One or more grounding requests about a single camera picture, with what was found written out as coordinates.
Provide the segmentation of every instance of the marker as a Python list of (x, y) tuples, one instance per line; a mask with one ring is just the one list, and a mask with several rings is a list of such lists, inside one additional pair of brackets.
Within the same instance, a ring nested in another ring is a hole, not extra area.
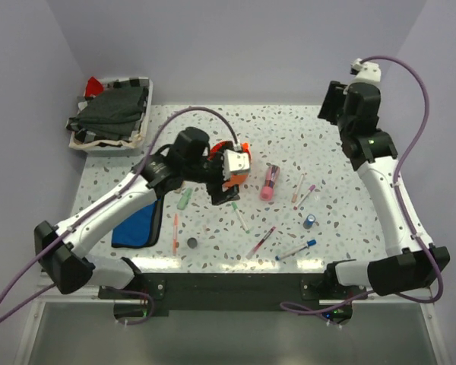
[(238, 209), (238, 206), (236, 205), (235, 202), (231, 202), (231, 205), (233, 206), (233, 209), (235, 210), (236, 215), (238, 215), (238, 219), (240, 223), (242, 224), (243, 230), (245, 230), (246, 233), (250, 233), (249, 226), (246, 224), (245, 220), (243, 219), (242, 212)]
[(292, 203), (295, 203), (296, 200), (297, 200), (297, 195), (299, 194), (299, 190), (301, 189), (301, 184), (302, 184), (302, 181), (304, 180), (304, 173), (301, 174), (301, 177), (299, 178), (299, 181), (297, 182), (297, 185), (296, 185), (296, 190), (294, 190), (294, 194), (292, 195)]
[(309, 196), (309, 194), (311, 194), (312, 190), (314, 190), (315, 187), (316, 187), (316, 185), (311, 185), (311, 186), (309, 187), (307, 193), (304, 194), (304, 196), (301, 198), (301, 200), (299, 200), (299, 201), (297, 202), (297, 204), (294, 206), (294, 211), (296, 211), (296, 210), (299, 208), (299, 206), (302, 204), (302, 202), (304, 202), (304, 201), (306, 200), (306, 198)]
[(174, 234), (173, 234), (173, 254), (177, 253), (177, 227), (178, 227), (177, 213), (174, 215)]
[(298, 253), (299, 251), (303, 251), (304, 249), (308, 249), (309, 247), (314, 246), (315, 244), (316, 244), (316, 240), (307, 241), (307, 243), (304, 243), (302, 246), (296, 247), (295, 249), (291, 249), (290, 251), (287, 251), (281, 255), (275, 256), (275, 261), (282, 261), (286, 257), (294, 255), (294, 254)]
[(257, 243), (257, 246), (255, 246), (253, 249), (250, 250), (249, 254), (246, 256), (246, 258), (249, 260), (252, 258), (252, 256), (257, 252), (257, 250), (260, 248), (260, 246), (262, 245), (263, 242), (265, 242), (265, 240), (267, 240), (267, 238), (272, 234), (272, 232), (274, 232), (275, 230), (275, 226), (273, 226), (264, 236), (264, 238), (262, 238), (260, 240), (259, 243)]
[(185, 190), (184, 194), (182, 194), (182, 197), (180, 198), (179, 203), (177, 203), (177, 208), (180, 211), (183, 211), (185, 209), (185, 207), (188, 206), (191, 195), (192, 195), (192, 188), (187, 188)]

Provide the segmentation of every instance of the terrazzo tabletop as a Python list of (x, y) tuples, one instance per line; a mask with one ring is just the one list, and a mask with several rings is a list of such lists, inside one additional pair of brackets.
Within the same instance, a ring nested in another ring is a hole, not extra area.
[[(147, 148), (155, 131), (168, 116), (186, 106), (152, 106)], [(165, 197), (163, 222), (157, 244), (144, 249), (114, 249), (108, 233), (91, 253), (104, 257), (129, 257), (150, 272), (196, 273), (298, 273), (323, 272), (326, 264), (342, 259), (375, 260), (385, 257), (382, 228), (369, 194), (340, 147), (337, 127), (317, 119), (319, 106), (211, 106), (232, 123), (239, 140), (249, 142), (252, 172), (240, 186), (237, 202), (250, 233), (245, 233), (231, 204), (212, 206), (204, 185), (192, 187), (184, 211), (177, 209), (180, 194)], [(177, 133), (194, 126), (206, 131), (210, 145), (230, 139), (224, 124), (208, 113), (186, 113), (166, 127), (157, 142), (173, 143)], [(76, 213), (113, 188), (137, 164), (139, 157), (88, 157), (74, 201)], [(268, 164), (280, 167), (271, 202), (259, 199)], [(315, 191), (293, 210), (291, 198), (301, 173), (307, 173), (299, 195), (311, 184)], [(179, 248), (173, 255), (173, 217), (179, 215)], [(302, 223), (307, 214), (317, 217), (310, 230)], [(251, 258), (245, 256), (272, 227), (276, 230)], [(189, 237), (198, 246), (187, 245)], [(317, 244), (276, 262), (277, 254), (310, 239)]]

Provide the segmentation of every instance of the gray cloth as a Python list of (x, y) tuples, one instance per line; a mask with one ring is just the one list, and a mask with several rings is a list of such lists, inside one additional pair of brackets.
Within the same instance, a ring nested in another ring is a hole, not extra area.
[(145, 87), (105, 90), (70, 120), (108, 139), (129, 136), (144, 112)]

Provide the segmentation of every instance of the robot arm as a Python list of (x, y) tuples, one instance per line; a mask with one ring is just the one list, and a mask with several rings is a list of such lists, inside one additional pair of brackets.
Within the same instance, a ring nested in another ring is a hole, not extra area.
[[(332, 81), (318, 118), (337, 125), (342, 148), (353, 169), (365, 184), (381, 222), (387, 258), (375, 262), (333, 262), (325, 271), (322, 287), (336, 285), (372, 287), (379, 295), (428, 287), (435, 272), (410, 232), (395, 192), (397, 150), (390, 135), (377, 128), (380, 106), (380, 69), (371, 62), (352, 64), (356, 77), (348, 84)], [(442, 270), (449, 262), (445, 247), (434, 247), (412, 206), (401, 176), (397, 184), (410, 219)]]
[[(238, 186), (223, 191), (222, 185), (232, 175), (250, 171), (248, 155), (233, 151), (233, 146), (227, 144), (209, 158), (206, 156), (208, 141), (209, 137), (202, 130), (187, 128), (178, 134), (174, 144), (165, 146), (169, 148), (166, 156), (158, 151), (145, 164), (138, 164), (114, 189), (81, 213), (54, 227), (46, 221), (36, 227), (36, 252), (45, 249), (63, 233), (70, 232), (65, 241), (40, 260), (62, 294), (72, 293), (85, 284), (124, 289), (134, 280), (141, 280), (140, 272), (131, 260), (97, 257), (89, 252), (124, 219), (179, 188), (183, 181), (206, 184), (213, 205), (223, 204), (238, 195)], [(136, 174), (136, 180), (122, 192), (122, 187)], [(111, 201), (99, 208), (108, 199)], [(83, 223), (73, 228), (82, 217), (85, 218)]]

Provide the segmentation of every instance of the red object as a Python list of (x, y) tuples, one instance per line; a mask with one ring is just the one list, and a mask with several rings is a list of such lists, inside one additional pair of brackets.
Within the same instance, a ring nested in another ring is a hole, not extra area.
[(96, 96), (100, 95), (104, 90), (105, 90), (105, 88), (96, 78), (90, 78), (90, 80), (88, 80), (88, 83), (86, 85), (86, 90), (84, 91), (84, 96), (85, 97), (96, 97)]

